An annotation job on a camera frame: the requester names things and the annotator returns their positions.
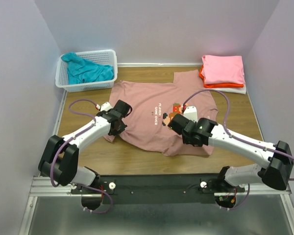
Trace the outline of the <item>dusty pink graphic t-shirt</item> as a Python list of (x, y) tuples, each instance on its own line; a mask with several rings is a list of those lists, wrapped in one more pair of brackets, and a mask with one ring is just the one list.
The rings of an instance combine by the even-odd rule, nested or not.
[(218, 109), (210, 92), (202, 92), (192, 99), (193, 93), (204, 88), (198, 70), (175, 72), (171, 83), (138, 83), (120, 81), (111, 90), (109, 102), (118, 100), (132, 107), (131, 114), (123, 119), (126, 129), (120, 138), (140, 149), (161, 152), (165, 156), (210, 156), (212, 146), (186, 145), (182, 137), (168, 127), (182, 106), (196, 106), (198, 118), (215, 120)]

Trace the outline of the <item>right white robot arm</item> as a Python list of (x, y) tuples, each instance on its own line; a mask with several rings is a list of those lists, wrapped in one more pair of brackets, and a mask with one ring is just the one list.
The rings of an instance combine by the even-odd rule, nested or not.
[(181, 135), (184, 144), (202, 147), (210, 145), (227, 149), (253, 161), (242, 167), (226, 166), (216, 179), (222, 192), (242, 184), (263, 183), (275, 190), (286, 190), (294, 166), (290, 146), (258, 141), (235, 132), (226, 131), (221, 124), (200, 118), (197, 122), (177, 114), (169, 128)]

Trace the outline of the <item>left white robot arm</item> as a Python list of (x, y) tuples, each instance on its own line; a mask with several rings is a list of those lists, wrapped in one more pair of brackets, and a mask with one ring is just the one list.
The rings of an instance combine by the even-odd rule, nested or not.
[(118, 136), (127, 125), (123, 119), (132, 112), (132, 107), (122, 100), (118, 100), (114, 106), (109, 102), (98, 105), (88, 99), (81, 99), (92, 103), (98, 110), (97, 114), (78, 112), (72, 106), (79, 102), (74, 101), (69, 105), (71, 113), (88, 116), (90, 122), (76, 131), (59, 137), (51, 136), (46, 144), (41, 160), (38, 165), (40, 173), (50, 178), (54, 187), (68, 184), (82, 185), (87, 193), (98, 190), (98, 174), (87, 168), (79, 167), (78, 159), (90, 144), (104, 136)]

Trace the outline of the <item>folded orange t-shirt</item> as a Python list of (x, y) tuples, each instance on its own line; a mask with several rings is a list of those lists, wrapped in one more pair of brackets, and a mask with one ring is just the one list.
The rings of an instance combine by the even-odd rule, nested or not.
[(205, 88), (215, 89), (215, 88), (243, 88), (244, 87), (244, 84), (236, 84), (236, 83), (206, 84), (205, 77), (202, 74), (202, 72), (203, 72), (203, 65), (200, 68), (199, 77), (202, 79)]

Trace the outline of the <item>teal t-shirt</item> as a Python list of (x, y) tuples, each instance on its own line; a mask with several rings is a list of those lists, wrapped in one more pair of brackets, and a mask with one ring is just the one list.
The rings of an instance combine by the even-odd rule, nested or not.
[(100, 65), (69, 52), (61, 57), (67, 64), (68, 84), (109, 81), (114, 78), (114, 68), (110, 65)]

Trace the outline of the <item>white plastic laundry basket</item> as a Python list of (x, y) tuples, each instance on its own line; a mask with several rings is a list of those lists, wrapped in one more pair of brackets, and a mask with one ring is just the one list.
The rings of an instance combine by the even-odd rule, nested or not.
[(118, 76), (114, 50), (68, 52), (59, 57), (55, 84), (68, 92), (109, 89)]

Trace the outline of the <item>folded white t-shirt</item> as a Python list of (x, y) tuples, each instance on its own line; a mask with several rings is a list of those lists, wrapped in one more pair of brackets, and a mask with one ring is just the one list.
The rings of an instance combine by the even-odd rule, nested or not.
[(223, 93), (235, 93), (235, 94), (246, 94), (246, 87), (242, 88), (209, 88), (210, 90), (216, 90)]

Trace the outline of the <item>folded light pink t-shirt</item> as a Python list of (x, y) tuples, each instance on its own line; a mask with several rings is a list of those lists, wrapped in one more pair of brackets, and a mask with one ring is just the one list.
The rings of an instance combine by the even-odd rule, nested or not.
[(242, 56), (203, 55), (203, 72), (206, 84), (236, 83), (245, 85)]

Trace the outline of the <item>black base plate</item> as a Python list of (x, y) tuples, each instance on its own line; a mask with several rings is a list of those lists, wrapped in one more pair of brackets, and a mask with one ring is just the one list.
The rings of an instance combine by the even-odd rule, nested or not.
[(101, 175), (92, 187), (104, 190), (107, 196), (78, 186), (71, 191), (82, 196), (82, 204), (96, 209), (100, 205), (125, 204), (214, 204), (218, 194), (225, 196), (223, 206), (233, 207), (233, 194), (244, 192), (218, 179), (216, 173), (160, 175)]

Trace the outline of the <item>aluminium frame rail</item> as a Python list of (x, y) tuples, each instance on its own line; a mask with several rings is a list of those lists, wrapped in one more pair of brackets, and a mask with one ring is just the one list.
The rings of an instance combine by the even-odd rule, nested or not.
[[(216, 149), (211, 157), (165, 157), (145, 152), (122, 140), (99, 140), (80, 158), (82, 165), (103, 174), (169, 174), (217, 172), (247, 160)], [(106, 214), (85, 212), (81, 195), (54, 188), (47, 177), (32, 180), (20, 233), (23, 235), (294, 235), (291, 190), (252, 185), (238, 209), (217, 205), (115, 205)]]

